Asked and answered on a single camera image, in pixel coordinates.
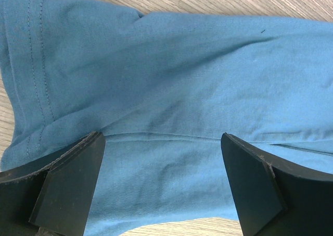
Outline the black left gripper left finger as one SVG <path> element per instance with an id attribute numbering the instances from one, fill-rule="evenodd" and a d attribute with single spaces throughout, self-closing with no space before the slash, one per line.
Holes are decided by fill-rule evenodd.
<path id="1" fill-rule="evenodd" d="M 83 235 L 105 144 L 92 132 L 1 172 L 1 235 Z"/>

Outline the dark blue t-shirt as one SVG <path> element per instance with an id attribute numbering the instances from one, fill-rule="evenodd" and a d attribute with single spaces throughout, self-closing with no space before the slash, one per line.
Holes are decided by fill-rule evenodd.
<path id="1" fill-rule="evenodd" d="M 2 170 L 106 137 L 85 235 L 237 218 L 225 132 L 332 173 L 329 22 L 1 0 L 1 73 L 15 116 Z"/>

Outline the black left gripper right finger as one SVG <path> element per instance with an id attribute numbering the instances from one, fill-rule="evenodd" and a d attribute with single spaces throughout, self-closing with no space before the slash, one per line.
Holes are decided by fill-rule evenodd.
<path id="1" fill-rule="evenodd" d="M 228 133 L 221 150 L 243 235 L 332 235 L 332 174 Z"/>

